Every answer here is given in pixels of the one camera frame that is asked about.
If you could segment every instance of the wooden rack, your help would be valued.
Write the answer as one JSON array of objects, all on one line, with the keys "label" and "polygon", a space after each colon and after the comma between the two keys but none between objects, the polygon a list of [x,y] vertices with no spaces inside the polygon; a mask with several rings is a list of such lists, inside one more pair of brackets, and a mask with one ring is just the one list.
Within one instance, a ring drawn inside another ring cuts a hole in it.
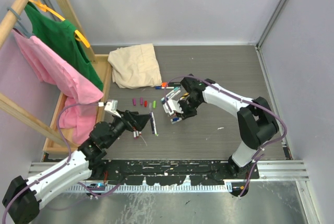
[{"label": "wooden rack", "polygon": [[[85,32],[82,29],[82,26],[74,13],[72,5],[69,0],[56,0],[60,9],[63,12],[64,17],[69,20],[77,29],[85,36]],[[16,11],[17,14],[21,14],[24,10],[28,0],[15,0],[12,4],[12,9]],[[17,21],[17,17],[11,12],[8,11],[2,22],[0,23],[0,48],[3,46],[4,42],[8,38],[10,31]],[[111,82],[111,65],[107,62],[107,54],[94,54],[93,49],[86,48],[83,45],[87,56],[92,62],[93,67],[95,68],[97,74],[102,80],[103,86],[103,98],[101,101],[106,101],[108,99],[109,87]],[[56,119],[58,114],[64,107],[66,96],[61,93],[52,117],[51,125],[47,126],[41,122],[38,118],[34,117],[31,113],[20,107],[18,104],[11,101],[8,97],[0,93],[0,109],[14,116],[18,120],[32,127],[39,133],[43,134],[46,137],[44,151],[48,153],[67,153],[67,148],[63,142],[60,134],[57,131]],[[103,108],[97,108],[97,117],[96,122],[102,121],[104,118]],[[71,142],[71,136],[73,129],[63,129],[62,130],[65,137]],[[73,150],[76,149],[77,145],[70,143],[73,147]]]}]

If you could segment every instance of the gray hanger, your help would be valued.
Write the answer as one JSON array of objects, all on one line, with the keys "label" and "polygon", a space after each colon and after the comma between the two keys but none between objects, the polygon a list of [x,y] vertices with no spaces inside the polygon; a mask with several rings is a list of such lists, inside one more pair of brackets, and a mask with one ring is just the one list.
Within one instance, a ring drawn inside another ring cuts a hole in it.
[{"label": "gray hanger", "polygon": [[24,25],[20,22],[21,17],[18,15],[18,13],[12,9],[11,7],[7,7],[8,11],[11,11],[17,18],[17,24],[19,24],[18,26],[14,26],[14,28],[18,31],[20,31],[21,33],[23,33],[27,38],[30,38],[31,36],[33,36],[33,34],[31,32],[28,32],[28,30],[24,27]]}]

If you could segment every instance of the orange hanger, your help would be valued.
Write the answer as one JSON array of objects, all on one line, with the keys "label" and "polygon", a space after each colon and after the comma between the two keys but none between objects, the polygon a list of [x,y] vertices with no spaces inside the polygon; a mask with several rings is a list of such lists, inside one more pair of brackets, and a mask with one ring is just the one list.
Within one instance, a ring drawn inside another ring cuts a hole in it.
[{"label": "orange hanger", "polygon": [[[39,9],[41,9],[44,12],[51,12],[54,16],[56,16],[57,18],[59,18],[61,21],[64,21],[65,18],[63,16],[61,16],[59,13],[55,12],[54,10],[52,10],[51,8],[49,8],[46,4],[42,4],[40,0],[34,1],[34,0],[29,0],[30,2],[34,3],[37,5],[37,7]],[[75,30],[74,31],[75,35],[77,37],[75,37],[75,39],[77,41],[82,41],[82,43],[85,45],[85,47],[89,48],[90,44],[88,42],[88,40],[82,35],[81,32],[79,32],[79,30]]]}]

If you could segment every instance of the fabric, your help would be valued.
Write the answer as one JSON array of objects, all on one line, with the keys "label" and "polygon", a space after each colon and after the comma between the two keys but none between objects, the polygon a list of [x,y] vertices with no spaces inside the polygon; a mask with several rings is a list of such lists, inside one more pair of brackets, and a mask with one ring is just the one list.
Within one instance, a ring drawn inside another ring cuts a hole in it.
[{"label": "fabric", "polygon": [[[68,98],[65,105],[99,101],[103,93],[36,36],[27,39],[12,30],[18,46],[40,81],[57,85]],[[96,120],[96,107],[78,106],[66,110],[60,118],[61,128],[74,127],[72,140],[81,144],[89,137]]]},{"label": "fabric", "polygon": [[113,82],[120,88],[160,86],[161,75],[153,44],[119,48],[109,53]]},{"label": "fabric", "polygon": [[25,11],[32,23],[32,33],[102,91],[102,81],[75,39],[77,28],[68,20],[58,22],[42,15],[31,2]]}]

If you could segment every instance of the gray wall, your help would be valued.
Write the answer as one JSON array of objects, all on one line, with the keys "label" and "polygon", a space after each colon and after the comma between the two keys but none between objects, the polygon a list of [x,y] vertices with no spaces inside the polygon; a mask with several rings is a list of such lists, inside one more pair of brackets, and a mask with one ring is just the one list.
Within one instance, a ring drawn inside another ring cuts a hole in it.
[{"label": "gray wall", "polygon": [[70,0],[90,43],[254,44],[278,0]]},{"label": "gray wall", "polygon": [[324,223],[334,223],[333,0],[289,0],[263,54],[293,156],[305,161]]},{"label": "gray wall", "polygon": [[[14,0],[0,0],[0,20]],[[23,12],[23,24],[31,28]],[[59,90],[56,86],[40,83],[22,56],[12,35],[0,50],[0,92],[46,124],[50,124]],[[0,110],[0,199],[10,181],[22,175],[26,178],[32,161],[39,161],[45,137]],[[0,207],[2,217],[4,207]]]}]

